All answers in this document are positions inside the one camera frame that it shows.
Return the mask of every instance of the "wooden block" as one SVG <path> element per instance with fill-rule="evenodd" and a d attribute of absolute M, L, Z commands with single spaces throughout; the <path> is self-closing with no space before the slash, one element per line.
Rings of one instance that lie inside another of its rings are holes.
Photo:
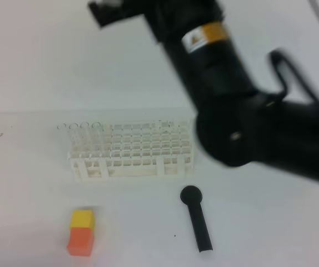
<path fill-rule="evenodd" d="M 72 256 L 89 257 L 93 250 L 94 233 L 90 228 L 71 228 L 71 236 L 67 246 Z"/>
<path fill-rule="evenodd" d="M 75 210 L 70 228 L 90 228 L 94 231 L 95 217 L 92 210 Z"/>

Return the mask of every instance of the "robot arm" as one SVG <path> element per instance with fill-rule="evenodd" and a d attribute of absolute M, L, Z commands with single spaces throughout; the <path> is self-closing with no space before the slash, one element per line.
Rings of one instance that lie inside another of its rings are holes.
<path fill-rule="evenodd" d="M 90 3 L 101 27 L 144 15 L 195 104 L 197 135 L 215 159 L 239 167 L 252 161 L 319 181 L 319 98 L 280 51 L 270 54 L 282 85 L 265 93 L 251 81 L 223 23 L 215 0 L 124 0 Z M 286 67 L 312 100 L 285 101 Z"/>

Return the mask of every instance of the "orange warning label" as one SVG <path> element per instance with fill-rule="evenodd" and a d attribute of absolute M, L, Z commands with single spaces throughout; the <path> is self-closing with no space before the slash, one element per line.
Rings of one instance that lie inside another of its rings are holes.
<path fill-rule="evenodd" d="M 182 42 L 188 53 L 192 53 L 210 43 L 227 39 L 228 34 L 223 25 L 220 22 L 213 22 L 191 30 L 184 35 Z"/>

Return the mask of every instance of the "black tool handle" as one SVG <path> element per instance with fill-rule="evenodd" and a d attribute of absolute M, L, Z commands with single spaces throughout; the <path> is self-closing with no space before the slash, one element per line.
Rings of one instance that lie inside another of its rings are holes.
<path fill-rule="evenodd" d="M 209 237 L 208 228 L 206 227 L 202 206 L 199 204 L 188 205 L 189 214 L 191 216 L 195 238 L 199 252 L 213 250 Z"/>

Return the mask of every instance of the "white wall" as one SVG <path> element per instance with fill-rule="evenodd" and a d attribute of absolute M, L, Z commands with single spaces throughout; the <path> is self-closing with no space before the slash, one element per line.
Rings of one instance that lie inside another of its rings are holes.
<path fill-rule="evenodd" d="M 86 3 L 0 1 L 0 111 L 190 105 L 143 19 L 99 31 Z M 265 60 L 275 47 L 286 47 L 319 87 L 319 24 L 306 0 L 223 4 L 261 87 L 278 89 Z"/>

